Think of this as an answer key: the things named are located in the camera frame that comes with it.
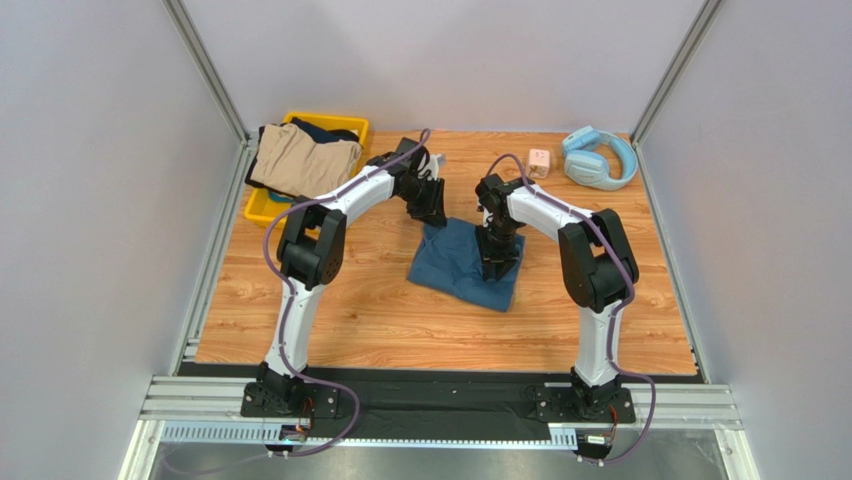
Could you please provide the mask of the blue t-shirt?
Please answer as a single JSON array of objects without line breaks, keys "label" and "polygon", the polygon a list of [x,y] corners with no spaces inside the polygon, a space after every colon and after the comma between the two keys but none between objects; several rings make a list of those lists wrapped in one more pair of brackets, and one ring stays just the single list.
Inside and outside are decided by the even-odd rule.
[{"label": "blue t-shirt", "polygon": [[475,225],[450,218],[444,227],[425,224],[407,280],[464,302],[506,312],[513,301],[520,266],[499,280],[483,278]]}]

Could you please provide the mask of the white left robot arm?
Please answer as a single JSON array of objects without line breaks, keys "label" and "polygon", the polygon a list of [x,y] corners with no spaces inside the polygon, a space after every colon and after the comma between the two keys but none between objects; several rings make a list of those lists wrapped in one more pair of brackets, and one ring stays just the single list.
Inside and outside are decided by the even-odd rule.
[{"label": "white left robot arm", "polygon": [[348,227],[391,198],[405,201],[415,220],[442,228],[447,223],[441,154],[407,137],[397,148],[372,158],[350,180],[318,198],[300,197],[281,218],[286,225],[267,264],[282,281],[276,333],[256,380],[247,385],[243,413],[293,416],[308,406],[307,347],[316,310],[343,264]]}]

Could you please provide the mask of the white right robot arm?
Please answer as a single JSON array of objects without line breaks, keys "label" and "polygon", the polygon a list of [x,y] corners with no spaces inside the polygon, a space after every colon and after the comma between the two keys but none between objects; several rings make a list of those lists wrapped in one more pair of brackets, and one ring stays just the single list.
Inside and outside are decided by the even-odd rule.
[{"label": "white right robot arm", "polygon": [[617,343],[623,310],[635,296],[638,266],[620,217],[579,209],[518,178],[483,177],[475,188],[482,225],[475,235],[486,281],[520,261],[516,232],[531,226],[559,246],[562,278],[579,309],[579,347],[570,385],[554,401],[561,412],[594,421],[613,416],[620,400]]}]

